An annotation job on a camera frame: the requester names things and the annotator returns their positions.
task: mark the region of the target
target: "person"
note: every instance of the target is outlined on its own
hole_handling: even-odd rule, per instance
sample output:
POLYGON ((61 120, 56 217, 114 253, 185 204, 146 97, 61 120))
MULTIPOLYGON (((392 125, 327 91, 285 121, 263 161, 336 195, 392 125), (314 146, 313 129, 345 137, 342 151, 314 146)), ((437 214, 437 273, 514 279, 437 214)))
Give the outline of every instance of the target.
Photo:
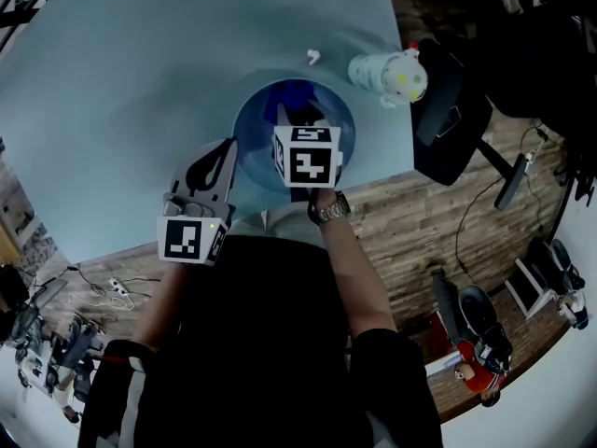
POLYGON ((457 380, 477 394, 481 405, 492 407, 501 397, 500 384, 506 379, 505 374, 497 374, 484 368, 475 355, 475 344, 479 339, 466 324, 458 303, 458 288, 446 278, 443 268, 432 265, 433 289, 437 299, 441 320, 448 338, 460 352, 462 361, 454 366, 457 380))
POLYGON ((293 203, 235 221, 214 267, 171 265, 133 340, 106 347, 78 446, 442 446, 346 207, 321 189, 319 225, 293 203))
POLYGON ((79 362, 87 355, 87 351, 92 346, 97 332, 95 325, 84 325, 79 317, 73 317, 65 350, 58 360, 58 384, 52 390, 52 398, 66 419, 75 425, 80 421, 78 413, 71 406, 75 391, 76 371, 79 362))

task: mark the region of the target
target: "wrist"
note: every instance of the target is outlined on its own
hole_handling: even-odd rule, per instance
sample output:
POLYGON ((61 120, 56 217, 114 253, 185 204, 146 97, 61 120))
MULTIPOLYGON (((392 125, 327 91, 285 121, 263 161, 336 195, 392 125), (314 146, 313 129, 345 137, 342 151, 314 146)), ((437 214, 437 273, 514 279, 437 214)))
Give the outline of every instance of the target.
POLYGON ((330 205, 338 200, 336 191, 334 189, 319 189, 317 201, 315 202, 315 209, 321 211, 327 209, 330 205))
POLYGON ((330 219, 325 222, 319 223, 319 231, 326 232, 326 231, 334 231, 336 228, 343 227, 348 224, 348 227, 352 229, 351 223, 348 221, 347 216, 340 216, 336 217, 335 219, 330 219))

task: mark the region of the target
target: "black shirt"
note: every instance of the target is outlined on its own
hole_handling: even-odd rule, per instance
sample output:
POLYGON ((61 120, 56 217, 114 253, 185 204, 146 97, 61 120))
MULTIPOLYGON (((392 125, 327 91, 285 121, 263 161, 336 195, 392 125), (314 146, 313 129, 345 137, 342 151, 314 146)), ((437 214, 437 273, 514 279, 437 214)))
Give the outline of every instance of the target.
POLYGON ((366 410, 400 448, 441 446, 416 344, 369 330, 347 370, 346 314, 325 250, 229 236, 216 266, 200 270, 176 340, 157 354, 106 347, 79 446, 128 436, 132 446, 370 447, 366 410))

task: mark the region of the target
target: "wall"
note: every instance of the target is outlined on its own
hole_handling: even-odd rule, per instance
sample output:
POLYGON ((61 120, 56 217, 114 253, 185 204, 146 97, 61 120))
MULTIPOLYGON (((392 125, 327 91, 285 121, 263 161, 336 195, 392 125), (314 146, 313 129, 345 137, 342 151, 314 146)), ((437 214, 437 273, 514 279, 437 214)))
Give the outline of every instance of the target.
MULTIPOLYGON (((574 198, 557 237, 587 281, 597 314, 597 202, 574 198)), ((442 426, 446 448, 575 448, 590 446, 597 427, 597 319, 566 335, 530 370, 504 389, 491 409, 477 407, 442 426)))
POLYGON ((21 386, 17 378, 14 349, 6 347, 0 349, 0 373, 2 374, 0 376, 0 408, 5 413, 14 415, 17 394, 21 386))
POLYGON ((39 448, 42 446, 39 440, 34 438, 27 427, 12 414, 0 408, 0 423, 7 431, 8 436, 16 442, 20 448, 39 448))
POLYGON ((53 399, 35 388, 27 390, 25 398, 17 399, 16 418, 27 426, 32 437, 42 441, 36 448, 76 447, 78 427, 64 417, 53 399))

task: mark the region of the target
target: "electrical outlet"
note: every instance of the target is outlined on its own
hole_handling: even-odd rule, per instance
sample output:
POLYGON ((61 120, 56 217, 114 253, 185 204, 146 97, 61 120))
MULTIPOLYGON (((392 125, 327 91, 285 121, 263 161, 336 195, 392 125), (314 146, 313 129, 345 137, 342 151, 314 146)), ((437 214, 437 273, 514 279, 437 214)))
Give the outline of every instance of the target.
POLYGON ((110 277, 110 286, 120 295, 127 295, 129 290, 116 277, 110 277))

